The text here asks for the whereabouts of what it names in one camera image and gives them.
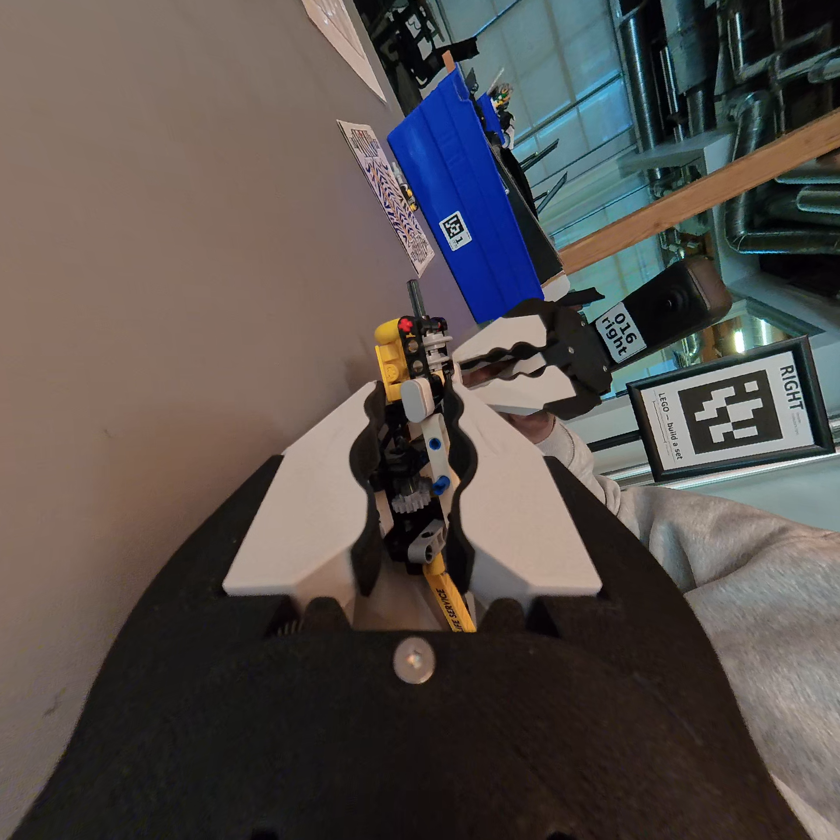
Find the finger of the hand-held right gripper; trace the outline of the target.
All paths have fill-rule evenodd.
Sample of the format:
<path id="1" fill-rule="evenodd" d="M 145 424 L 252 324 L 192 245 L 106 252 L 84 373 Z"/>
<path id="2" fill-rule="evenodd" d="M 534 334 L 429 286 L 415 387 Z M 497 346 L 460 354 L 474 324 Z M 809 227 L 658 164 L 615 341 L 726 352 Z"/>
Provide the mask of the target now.
<path id="1" fill-rule="evenodd" d="M 529 416 L 577 398 L 569 377 L 553 365 L 531 373 L 515 364 L 488 364 L 466 371 L 471 394 L 497 413 Z"/>
<path id="2" fill-rule="evenodd" d="M 499 318 L 490 322 L 453 352 L 463 370 L 501 361 L 531 358 L 549 344 L 549 331 L 541 317 Z"/>

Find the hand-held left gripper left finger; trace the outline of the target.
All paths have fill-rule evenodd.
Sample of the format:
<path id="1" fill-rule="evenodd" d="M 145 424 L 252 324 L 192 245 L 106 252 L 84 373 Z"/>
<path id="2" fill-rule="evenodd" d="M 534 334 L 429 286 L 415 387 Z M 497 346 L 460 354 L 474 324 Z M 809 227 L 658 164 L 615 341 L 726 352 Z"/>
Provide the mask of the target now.
<path id="1" fill-rule="evenodd" d="M 384 412 L 383 384 L 366 383 L 287 448 L 224 579 L 227 595 L 287 595 L 304 609 L 373 592 L 385 557 L 371 485 Z"/>

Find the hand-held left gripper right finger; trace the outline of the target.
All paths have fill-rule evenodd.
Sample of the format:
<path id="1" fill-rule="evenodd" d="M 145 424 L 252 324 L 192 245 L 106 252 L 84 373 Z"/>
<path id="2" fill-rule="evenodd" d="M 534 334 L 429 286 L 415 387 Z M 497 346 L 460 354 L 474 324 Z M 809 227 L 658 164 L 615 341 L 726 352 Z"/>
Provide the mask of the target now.
<path id="1" fill-rule="evenodd" d="M 544 595 L 596 595 L 601 578 L 539 450 L 459 383 L 446 387 L 444 420 L 458 478 L 446 564 L 458 589 L 525 609 Z"/>

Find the yellow black lego model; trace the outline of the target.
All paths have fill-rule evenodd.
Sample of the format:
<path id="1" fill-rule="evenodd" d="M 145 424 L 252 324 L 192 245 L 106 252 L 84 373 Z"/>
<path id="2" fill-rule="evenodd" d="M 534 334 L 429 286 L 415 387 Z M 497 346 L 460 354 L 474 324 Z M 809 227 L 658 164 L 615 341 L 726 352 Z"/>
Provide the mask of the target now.
<path id="1" fill-rule="evenodd" d="M 388 553 L 419 574 L 448 628 L 474 633 L 469 608 L 445 557 L 459 477 L 449 464 L 445 388 L 460 374 L 448 353 L 444 318 L 427 314 L 418 280 L 409 280 L 412 313 L 380 325 L 375 353 L 385 389 L 380 465 L 372 478 Z"/>

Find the person's right forearm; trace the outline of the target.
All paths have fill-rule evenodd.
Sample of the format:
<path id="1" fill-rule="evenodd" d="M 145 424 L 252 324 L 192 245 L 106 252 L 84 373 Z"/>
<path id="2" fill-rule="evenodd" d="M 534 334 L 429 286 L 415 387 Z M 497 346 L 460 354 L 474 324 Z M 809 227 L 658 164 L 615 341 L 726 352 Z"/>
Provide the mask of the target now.
<path id="1" fill-rule="evenodd" d="M 621 490 L 556 419 L 538 447 L 684 593 L 783 797 L 812 838 L 839 838 L 838 533 L 684 490 Z"/>

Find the person's right hand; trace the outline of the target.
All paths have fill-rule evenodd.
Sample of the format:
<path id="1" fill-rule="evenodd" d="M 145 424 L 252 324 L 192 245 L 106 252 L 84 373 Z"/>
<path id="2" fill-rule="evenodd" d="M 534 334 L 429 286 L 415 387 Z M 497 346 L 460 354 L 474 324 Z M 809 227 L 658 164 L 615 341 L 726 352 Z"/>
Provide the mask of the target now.
<path id="1" fill-rule="evenodd" d="M 562 427 L 559 426 L 557 418 L 549 412 L 540 411 L 529 415 L 511 414 L 508 421 L 545 455 L 554 454 L 558 442 L 562 443 Z"/>

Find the blue storage bin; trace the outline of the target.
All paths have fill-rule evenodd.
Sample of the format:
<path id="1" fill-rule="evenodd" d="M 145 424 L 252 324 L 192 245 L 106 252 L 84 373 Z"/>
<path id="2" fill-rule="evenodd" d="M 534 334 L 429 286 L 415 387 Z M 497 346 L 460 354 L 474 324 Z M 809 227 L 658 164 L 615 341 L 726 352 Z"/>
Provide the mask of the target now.
<path id="1" fill-rule="evenodd" d="M 388 142 L 473 319 L 543 296 L 496 158 L 459 69 Z"/>

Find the framed marker sign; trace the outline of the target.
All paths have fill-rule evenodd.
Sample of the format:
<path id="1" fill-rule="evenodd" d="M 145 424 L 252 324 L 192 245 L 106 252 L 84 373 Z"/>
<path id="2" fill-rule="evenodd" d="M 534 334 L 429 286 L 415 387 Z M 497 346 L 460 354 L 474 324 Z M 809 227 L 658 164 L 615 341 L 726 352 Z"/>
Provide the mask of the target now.
<path id="1" fill-rule="evenodd" d="M 808 337 L 630 383 L 655 482 L 834 452 Z"/>

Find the wooden beam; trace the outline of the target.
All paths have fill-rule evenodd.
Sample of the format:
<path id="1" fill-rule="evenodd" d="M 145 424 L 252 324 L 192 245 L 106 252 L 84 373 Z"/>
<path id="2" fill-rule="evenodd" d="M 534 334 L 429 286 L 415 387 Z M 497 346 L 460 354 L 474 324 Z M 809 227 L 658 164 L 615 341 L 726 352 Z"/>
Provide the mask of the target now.
<path id="1" fill-rule="evenodd" d="M 558 250 L 568 277 L 839 147 L 839 110 Z"/>

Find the patterned sticker sheet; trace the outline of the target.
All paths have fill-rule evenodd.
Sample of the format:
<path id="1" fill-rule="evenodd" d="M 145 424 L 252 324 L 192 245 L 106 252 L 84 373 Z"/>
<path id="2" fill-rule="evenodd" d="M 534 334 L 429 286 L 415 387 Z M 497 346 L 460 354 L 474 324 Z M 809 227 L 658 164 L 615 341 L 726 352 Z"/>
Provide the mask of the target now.
<path id="1" fill-rule="evenodd" d="M 342 120 L 337 124 L 405 249 L 416 277 L 421 277 L 434 258 L 434 249 L 403 194 L 382 144 L 369 125 Z"/>

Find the silver ventilation ducts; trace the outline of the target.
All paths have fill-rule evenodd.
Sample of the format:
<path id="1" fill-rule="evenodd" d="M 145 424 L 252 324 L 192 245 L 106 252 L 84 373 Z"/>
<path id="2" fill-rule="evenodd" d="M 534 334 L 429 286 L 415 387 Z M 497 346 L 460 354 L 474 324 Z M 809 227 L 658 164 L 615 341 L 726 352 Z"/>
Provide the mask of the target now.
<path id="1" fill-rule="evenodd" d="M 611 2 L 638 154 L 661 160 L 728 137 L 738 161 L 838 109 L 838 2 Z M 838 153 L 807 162 L 665 233 L 681 255 L 719 236 L 781 263 L 838 259 Z"/>

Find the black office chair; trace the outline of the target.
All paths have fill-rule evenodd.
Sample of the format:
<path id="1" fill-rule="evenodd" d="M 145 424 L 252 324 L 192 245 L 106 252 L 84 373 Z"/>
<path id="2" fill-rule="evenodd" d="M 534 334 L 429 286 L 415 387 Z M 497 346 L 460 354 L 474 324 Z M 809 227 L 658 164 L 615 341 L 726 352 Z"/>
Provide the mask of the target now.
<path id="1" fill-rule="evenodd" d="M 477 37 L 439 45 L 443 33 L 425 1 L 364 1 L 355 3 L 385 72 L 396 79 L 402 68 L 423 90 L 446 68 L 444 54 L 454 62 L 479 54 Z"/>

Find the white printed sheet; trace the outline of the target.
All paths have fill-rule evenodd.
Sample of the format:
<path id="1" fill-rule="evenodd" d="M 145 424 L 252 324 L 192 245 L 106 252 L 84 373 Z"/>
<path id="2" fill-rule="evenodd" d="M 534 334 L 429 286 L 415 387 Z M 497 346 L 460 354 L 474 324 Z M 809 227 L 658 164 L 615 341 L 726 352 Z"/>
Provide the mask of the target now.
<path id="1" fill-rule="evenodd" d="M 302 1 L 308 17 L 353 72 L 383 103 L 386 95 L 343 1 Z"/>

